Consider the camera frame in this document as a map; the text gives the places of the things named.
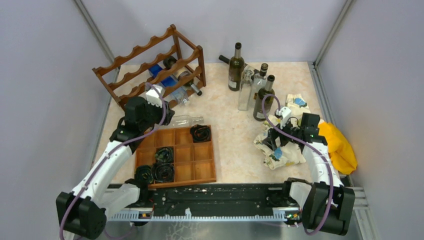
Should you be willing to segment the blue square glass bottle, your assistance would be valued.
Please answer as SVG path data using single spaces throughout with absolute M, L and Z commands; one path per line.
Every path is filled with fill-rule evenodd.
M 156 78 L 157 75 L 163 70 L 163 68 L 159 64 L 155 64 L 154 66 L 150 67 L 148 69 L 148 72 L 152 78 Z M 177 81 L 174 76 L 168 76 L 164 80 L 162 80 L 157 85 L 161 85 L 164 87 L 173 87 L 177 84 Z M 174 90 L 170 96 L 166 97 L 167 101 L 170 102 L 171 100 L 177 101 L 178 104 L 185 105 L 189 99 L 186 90 L 183 87 L 179 87 L 176 90 Z

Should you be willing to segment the dark wine bottle beige label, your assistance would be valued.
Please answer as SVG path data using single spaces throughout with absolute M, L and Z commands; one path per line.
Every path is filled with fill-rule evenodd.
M 169 56 L 165 58 L 162 63 L 165 66 L 167 70 L 171 69 L 177 62 L 177 59 L 174 56 Z M 177 81 L 179 82 L 183 77 L 189 76 L 191 73 L 186 70 L 184 67 L 177 70 L 173 75 L 176 77 Z M 198 96 L 201 96 L 203 92 L 197 87 L 197 85 L 194 83 L 194 80 L 190 80 L 189 82 L 184 84 L 185 87 L 191 88 Z

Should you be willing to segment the wooden compartment tray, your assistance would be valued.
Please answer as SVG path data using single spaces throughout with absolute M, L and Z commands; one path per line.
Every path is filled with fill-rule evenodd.
M 162 147 L 173 147 L 174 180 L 148 184 L 151 189 L 182 187 L 217 180 L 212 136 L 210 141 L 194 143 L 191 127 L 160 129 L 146 137 L 135 152 L 134 177 L 138 166 L 152 167 L 156 162 L 155 153 Z

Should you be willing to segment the dark wine bottle grey label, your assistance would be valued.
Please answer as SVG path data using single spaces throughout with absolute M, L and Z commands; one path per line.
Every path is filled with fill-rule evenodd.
M 234 48 L 234 56 L 229 60 L 228 64 L 228 87 L 231 91 L 237 92 L 240 90 L 245 61 L 241 54 L 242 44 L 236 42 Z

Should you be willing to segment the clear glass bottle front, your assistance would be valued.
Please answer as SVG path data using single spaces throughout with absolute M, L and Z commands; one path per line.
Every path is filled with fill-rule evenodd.
M 167 125 L 169 128 L 184 128 L 191 127 L 194 125 L 202 124 L 204 122 L 203 116 L 190 116 L 188 114 L 185 115 L 177 115 L 174 116 L 170 123 Z

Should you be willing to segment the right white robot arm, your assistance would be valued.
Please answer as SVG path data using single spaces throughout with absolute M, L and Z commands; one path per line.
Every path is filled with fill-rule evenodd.
M 267 131 L 265 142 L 271 147 L 283 147 L 288 143 L 297 144 L 308 164 L 311 182 L 298 178 L 289 178 L 284 182 L 281 199 L 287 206 L 299 205 L 300 222 L 308 235 L 325 232 L 344 236 L 347 234 L 353 207 L 355 192 L 346 187 L 333 167 L 326 138 L 320 135 L 320 116 L 304 112 L 300 126 L 291 122 L 289 108 L 275 111 L 280 120 L 272 124 Z

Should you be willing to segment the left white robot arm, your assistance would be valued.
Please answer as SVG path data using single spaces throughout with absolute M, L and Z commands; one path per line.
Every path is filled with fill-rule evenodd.
M 61 240 L 65 239 L 64 232 L 95 240 L 107 221 L 122 209 L 131 204 L 144 207 L 149 203 L 147 183 L 141 180 L 130 178 L 114 192 L 106 191 L 143 139 L 159 126 L 168 125 L 174 114 L 169 102 L 160 96 L 130 98 L 100 159 L 77 186 L 56 198 Z

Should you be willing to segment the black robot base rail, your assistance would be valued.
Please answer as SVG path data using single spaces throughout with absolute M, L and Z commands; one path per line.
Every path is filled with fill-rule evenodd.
M 110 221 L 275 222 L 344 234 L 352 213 L 366 206 L 357 187 L 330 190 L 323 183 L 197 184 L 151 189 L 146 199 L 112 215 Z

